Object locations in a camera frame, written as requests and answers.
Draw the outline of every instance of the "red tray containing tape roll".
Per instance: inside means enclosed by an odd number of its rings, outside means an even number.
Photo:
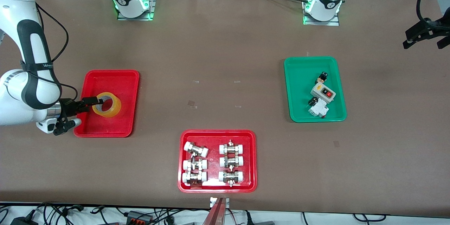
[[[224,157],[219,153],[219,145],[227,144],[230,140],[235,145],[243,145],[244,164],[236,168],[243,172],[243,181],[230,187],[227,183],[219,181],[219,172],[225,168],[220,167],[219,158]],[[183,161],[191,158],[191,154],[184,150],[186,142],[195,143],[196,146],[204,146],[209,149],[206,159],[208,168],[208,180],[201,186],[191,187],[182,182]],[[204,130],[190,129],[183,132],[180,138],[180,157],[178,164],[178,188],[183,193],[250,193],[257,187],[256,166],[256,135],[250,130]]]
[[[95,97],[111,92],[122,103],[119,113],[111,118],[89,112],[77,115],[82,124],[74,129],[77,137],[127,137],[133,130],[139,87],[139,72],[135,70],[93,70],[86,74],[82,97]]]

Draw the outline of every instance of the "yellow tape roll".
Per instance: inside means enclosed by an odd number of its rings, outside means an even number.
[[[94,110],[94,112],[102,117],[105,118],[111,118],[116,116],[119,111],[120,108],[122,108],[122,103],[120,102],[120,99],[118,99],[114,94],[112,94],[111,92],[103,92],[97,95],[98,99],[103,100],[103,102],[105,102],[106,100],[111,99],[112,100],[112,105],[111,108],[109,108],[106,111],[102,111],[102,106],[103,105],[95,105],[94,107],[92,107],[92,110]]]

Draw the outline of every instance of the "brown table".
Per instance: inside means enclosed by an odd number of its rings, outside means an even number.
[[[158,0],[152,22],[116,21],[109,0],[37,0],[70,33],[61,82],[140,72],[135,127],[125,139],[1,127],[0,199],[206,208],[227,196],[234,209],[450,216],[449,49],[403,49],[416,0],[346,1],[341,26],[320,27],[285,0]],[[437,1],[423,12],[438,18]],[[45,34],[55,55],[63,31],[45,17]],[[0,73],[19,67],[11,39],[0,50]],[[323,55],[339,63],[348,117],[294,123],[283,61]],[[180,192],[185,129],[253,130],[256,191]]]

